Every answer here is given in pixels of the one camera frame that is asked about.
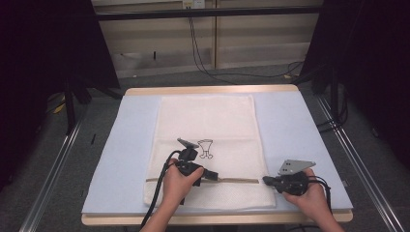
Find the metal bar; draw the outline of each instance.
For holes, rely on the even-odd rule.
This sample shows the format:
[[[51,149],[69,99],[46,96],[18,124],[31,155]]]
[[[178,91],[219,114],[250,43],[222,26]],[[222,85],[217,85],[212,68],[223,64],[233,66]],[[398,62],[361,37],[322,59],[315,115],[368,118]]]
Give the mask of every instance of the metal bar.
[[[325,100],[323,96],[319,96],[317,97],[317,99],[326,117],[329,120],[332,119],[332,112],[331,112],[331,108],[328,102]],[[392,208],[392,206],[390,205],[386,197],[383,195],[380,188],[374,182],[365,164],[360,158],[360,155],[356,151],[355,147],[353,146],[349,137],[345,133],[344,129],[341,127],[338,127],[335,122],[332,122],[332,127],[334,128],[334,132],[337,136],[337,139],[339,140],[341,146],[346,152],[347,157],[350,159],[353,167],[358,173],[359,178],[361,179],[363,185],[365,186],[365,189],[368,195],[373,201],[374,206],[376,207],[380,216],[382,217],[387,227],[389,228],[389,231],[404,232],[405,230],[403,226],[401,225],[398,217],[396,216],[394,209]]]
[[[98,13],[96,15],[76,15],[75,17],[92,17],[99,21],[126,20],[126,19],[154,19],[154,18],[177,18],[177,17],[205,17],[205,16],[237,16],[237,15],[296,15],[316,14],[322,11],[335,10],[338,8],[324,8],[322,6],[295,6],[295,7],[271,7],[271,8],[235,8],[235,9],[194,9],[194,10],[171,10],[151,12],[125,12],[125,13]]]
[[[53,163],[47,178],[44,181],[43,187],[40,190],[36,201],[32,205],[30,212],[24,219],[20,232],[34,232],[39,225],[40,219],[44,213],[45,207],[47,206],[48,200],[51,198],[52,191],[57,183],[58,176],[64,166],[67,156],[75,142],[76,136],[78,135],[79,128],[84,119],[85,112],[82,113],[79,120],[76,122],[75,127],[72,132],[66,135],[66,138],[61,146],[61,149],[57,155],[55,162]]]

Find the wooden edge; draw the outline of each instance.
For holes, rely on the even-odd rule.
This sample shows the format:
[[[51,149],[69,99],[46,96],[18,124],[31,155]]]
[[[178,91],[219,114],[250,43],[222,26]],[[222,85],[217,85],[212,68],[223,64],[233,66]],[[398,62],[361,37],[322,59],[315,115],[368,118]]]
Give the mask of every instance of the wooden edge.
[[[353,219],[351,210],[334,210],[334,217],[338,222],[348,222]],[[87,215],[81,217],[85,225],[139,225],[144,216],[108,216]],[[238,215],[186,215],[174,216],[169,225],[223,225],[223,224],[293,224],[312,222],[302,213],[265,213],[265,214],[238,214]]]
[[[281,91],[299,91],[299,89],[295,85],[291,85],[291,84],[131,88],[127,90],[125,96],[260,93],[260,92],[281,92]]]

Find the black line drawing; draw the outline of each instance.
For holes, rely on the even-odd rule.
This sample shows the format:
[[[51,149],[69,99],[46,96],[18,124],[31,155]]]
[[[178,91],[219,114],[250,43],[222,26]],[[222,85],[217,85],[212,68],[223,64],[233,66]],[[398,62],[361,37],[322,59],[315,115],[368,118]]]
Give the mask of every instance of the black line drawing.
[[[202,148],[202,155],[200,157],[202,159],[208,158],[212,159],[214,156],[209,153],[209,150],[211,149],[211,145],[214,141],[212,139],[203,139],[198,141],[199,146]]]

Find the person's left hand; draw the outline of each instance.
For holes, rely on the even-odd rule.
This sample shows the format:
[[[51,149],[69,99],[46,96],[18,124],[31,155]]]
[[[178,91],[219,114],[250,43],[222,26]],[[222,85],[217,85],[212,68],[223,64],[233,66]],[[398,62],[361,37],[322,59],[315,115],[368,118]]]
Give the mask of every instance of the person's left hand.
[[[202,177],[203,167],[199,167],[189,176],[184,176],[175,166],[176,159],[169,161],[168,170],[163,177],[162,202],[176,204],[178,206],[182,199],[187,196],[193,183]]]

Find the white towel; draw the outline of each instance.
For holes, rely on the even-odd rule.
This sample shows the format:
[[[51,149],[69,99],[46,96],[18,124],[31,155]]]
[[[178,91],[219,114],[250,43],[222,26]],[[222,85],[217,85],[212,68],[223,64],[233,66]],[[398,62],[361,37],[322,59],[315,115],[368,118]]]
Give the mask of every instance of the white towel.
[[[184,149],[177,141],[179,137],[192,143],[212,139],[208,151],[212,158],[200,157],[203,150],[199,147],[194,162],[218,172],[220,178],[259,181],[259,184],[201,183],[200,187],[192,187],[184,207],[237,210],[275,206],[272,189],[261,181],[268,171],[252,96],[163,97],[146,179],[158,178],[169,154]],[[151,204],[156,184],[145,184],[146,204]]]

